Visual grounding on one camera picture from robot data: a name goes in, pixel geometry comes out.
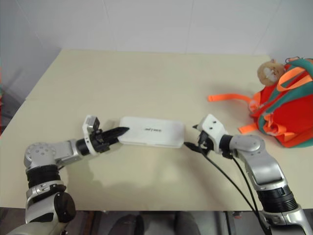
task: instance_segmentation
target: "table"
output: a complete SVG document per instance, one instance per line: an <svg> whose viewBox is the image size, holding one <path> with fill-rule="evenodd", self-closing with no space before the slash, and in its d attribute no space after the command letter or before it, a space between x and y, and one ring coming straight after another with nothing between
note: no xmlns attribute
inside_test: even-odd
<svg viewBox="0 0 313 235"><path fill-rule="evenodd" d="M209 103L209 94L252 96L262 89L256 76L268 56L204 55L62 50L20 107L1 138L0 206L24 208L28 145L83 136L87 114L110 129L123 116L164 118L192 126L212 113L229 133L250 124L240 101ZM313 208L312 147L285 149L261 135L279 162L303 208ZM210 153L243 189L234 163ZM209 162L186 147L112 146L111 151L60 171L78 210L249 210L235 188Z"/></svg>

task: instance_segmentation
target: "white case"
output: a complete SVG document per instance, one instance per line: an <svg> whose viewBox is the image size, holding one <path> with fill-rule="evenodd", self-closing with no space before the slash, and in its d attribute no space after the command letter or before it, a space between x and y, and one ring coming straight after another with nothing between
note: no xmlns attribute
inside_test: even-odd
<svg viewBox="0 0 313 235"><path fill-rule="evenodd" d="M184 124L181 121L123 117L119 126L129 127L129 131L118 137L123 144L180 148L184 143Z"/></svg>

